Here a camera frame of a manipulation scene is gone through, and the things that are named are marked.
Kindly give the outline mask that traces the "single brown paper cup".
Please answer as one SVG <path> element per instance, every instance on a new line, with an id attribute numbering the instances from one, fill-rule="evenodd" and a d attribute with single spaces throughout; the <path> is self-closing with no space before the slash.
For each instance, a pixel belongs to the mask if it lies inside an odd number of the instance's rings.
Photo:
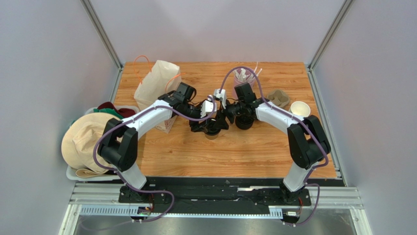
<path id="1" fill-rule="evenodd" d="M 206 137 L 208 140 L 215 140 L 216 138 L 218 138 L 218 134 L 216 134 L 216 135 L 206 135 L 206 134 L 205 134 L 205 137 Z"/>

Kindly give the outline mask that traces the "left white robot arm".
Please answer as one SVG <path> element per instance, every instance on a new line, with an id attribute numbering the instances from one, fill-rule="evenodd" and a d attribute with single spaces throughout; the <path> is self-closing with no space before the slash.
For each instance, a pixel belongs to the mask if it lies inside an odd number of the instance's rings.
<path id="1" fill-rule="evenodd" d="M 131 190 L 145 193 L 142 188 L 147 179 L 136 163 L 138 141 L 157 124 L 175 115 L 195 122 L 209 119 L 217 108 L 215 96 L 208 95 L 198 109 L 189 103 L 195 92 L 195 88 L 180 83 L 176 90 L 161 95 L 136 115 L 122 120 L 108 120 L 102 137 L 94 146 L 94 162 L 103 169 L 114 171 Z M 99 163 L 98 156 L 109 163 L 110 167 Z"/>

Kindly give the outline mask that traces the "white paper takeout bag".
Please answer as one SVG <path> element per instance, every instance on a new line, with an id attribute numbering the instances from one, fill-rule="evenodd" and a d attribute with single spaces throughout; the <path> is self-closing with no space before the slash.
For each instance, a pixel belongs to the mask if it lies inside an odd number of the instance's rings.
<path id="1" fill-rule="evenodd" d="M 139 110 L 148 108 L 161 95 L 175 91 L 181 82 L 182 73 L 178 65 L 157 60 L 135 91 L 134 99 Z"/>

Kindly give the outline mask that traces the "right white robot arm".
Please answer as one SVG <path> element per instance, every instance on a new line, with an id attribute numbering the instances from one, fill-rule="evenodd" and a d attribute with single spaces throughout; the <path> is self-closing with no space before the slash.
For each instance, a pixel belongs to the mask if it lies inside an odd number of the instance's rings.
<path id="1" fill-rule="evenodd" d="M 331 147 L 319 118 L 314 115 L 298 116 L 265 98 L 257 98 L 248 83 L 237 85 L 234 89 L 238 100 L 233 103 L 227 100 L 224 89 L 214 91 L 214 97 L 221 102 L 216 115 L 217 128 L 227 129 L 225 120 L 228 119 L 239 129 L 247 130 L 255 120 L 259 120 L 286 134 L 293 163 L 279 188 L 284 200 L 294 200 L 320 162 L 328 164 L 327 155 Z"/>

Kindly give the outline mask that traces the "single black cup lid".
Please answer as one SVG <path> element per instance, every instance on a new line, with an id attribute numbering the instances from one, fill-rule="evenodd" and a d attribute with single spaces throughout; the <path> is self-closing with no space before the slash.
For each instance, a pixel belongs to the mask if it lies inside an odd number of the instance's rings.
<path id="1" fill-rule="evenodd" d="M 205 135 L 207 136 L 216 136 L 220 133 L 221 129 L 219 127 L 216 126 L 216 121 L 208 121 L 206 126 L 205 126 Z"/>

